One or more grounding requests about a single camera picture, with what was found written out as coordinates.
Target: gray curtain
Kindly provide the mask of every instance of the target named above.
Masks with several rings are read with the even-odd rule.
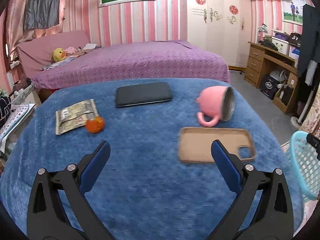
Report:
[[[59,24],[60,0],[28,0],[23,29],[48,29]]]

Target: pink headboard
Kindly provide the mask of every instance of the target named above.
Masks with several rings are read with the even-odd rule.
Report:
[[[56,48],[83,48],[89,39],[84,31],[57,33],[17,45],[17,53],[26,77],[36,76],[43,67],[51,65]]]

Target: man in blue shirt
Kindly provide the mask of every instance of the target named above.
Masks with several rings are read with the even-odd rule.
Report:
[[[296,7],[293,4],[293,2],[291,2],[291,11],[292,11],[292,15],[293,15],[293,21],[295,21],[295,19],[296,19]]]

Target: pink mug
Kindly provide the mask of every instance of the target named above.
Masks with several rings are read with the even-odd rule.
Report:
[[[197,98],[201,112],[197,113],[199,123],[204,127],[213,127],[219,120],[228,121],[235,109],[235,96],[232,87],[215,86],[201,91]],[[207,122],[204,115],[212,117]]]

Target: wardrobe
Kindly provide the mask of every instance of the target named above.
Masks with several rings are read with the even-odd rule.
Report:
[[[187,0],[188,42],[246,67],[252,34],[251,0]]]

